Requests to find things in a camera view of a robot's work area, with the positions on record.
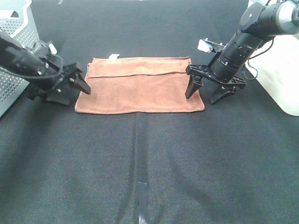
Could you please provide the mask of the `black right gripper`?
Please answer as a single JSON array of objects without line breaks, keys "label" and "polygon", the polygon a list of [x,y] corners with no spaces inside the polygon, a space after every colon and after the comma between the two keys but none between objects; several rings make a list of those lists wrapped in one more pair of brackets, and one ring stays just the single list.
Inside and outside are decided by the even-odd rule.
[{"label": "black right gripper", "polygon": [[214,83],[217,83],[219,88],[217,88],[210,97],[210,103],[215,104],[218,101],[232,96],[236,93],[235,88],[239,87],[243,89],[247,83],[244,79],[234,75],[226,83],[220,78],[218,78],[207,65],[193,65],[189,64],[186,68],[186,73],[189,75],[189,82],[187,89],[185,91],[185,98],[189,99],[197,90],[202,86],[202,78],[206,78]]}]

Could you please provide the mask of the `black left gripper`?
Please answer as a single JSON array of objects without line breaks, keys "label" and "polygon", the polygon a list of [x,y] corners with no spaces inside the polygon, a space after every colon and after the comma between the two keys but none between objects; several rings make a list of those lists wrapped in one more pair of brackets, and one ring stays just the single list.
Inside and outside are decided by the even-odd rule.
[{"label": "black left gripper", "polygon": [[35,100],[39,97],[41,100],[50,103],[69,105],[70,99],[61,93],[65,85],[77,89],[85,94],[91,93],[91,87],[82,77],[83,71],[77,63],[63,66],[61,74],[56,77],[32,81],[32,87],[29,89],[28,98]]}]

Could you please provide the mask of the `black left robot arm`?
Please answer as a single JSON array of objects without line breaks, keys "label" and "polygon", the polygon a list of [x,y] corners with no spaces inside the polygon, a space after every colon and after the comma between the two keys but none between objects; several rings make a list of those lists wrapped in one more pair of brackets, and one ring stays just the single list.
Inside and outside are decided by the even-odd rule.
[{"label": "black left robot arm", "polygon": [[33,53],[5,31],[0,31],[0,70],[20,77],[32,84],[28,98],[39,97],[44,103],[70,105],[70,99],[61,94],[68,84],[70,88],[91,93],[91,87],[82,77],[77,63],[65,65],[63,58],[51,52],[52,42],[39,42],[42,48]]}]

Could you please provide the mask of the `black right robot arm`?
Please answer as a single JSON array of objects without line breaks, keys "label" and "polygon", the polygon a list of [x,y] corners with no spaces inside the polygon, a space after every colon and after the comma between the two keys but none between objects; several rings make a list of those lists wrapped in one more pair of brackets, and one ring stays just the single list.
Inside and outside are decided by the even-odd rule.
[{"label": "black right robot arm", "polygon": [[202,51],[214,52],[207,65],[189,64],[186,73],[189,83],[185,97],[190,98],[202,87],[206,78],[218,84],[210,97],[211,104],[243,89],[246,81],[236,76],[245,71],[245,63],[253,58],[253,53],[267,42],[273,42],[278,35],[294,35],[299,32],[299,2],[297,0],[278,1],[275,4],[262,5],[255,2],[243,13],[239,28],[230,41],[223,45],[208,39],[199,41]]}]

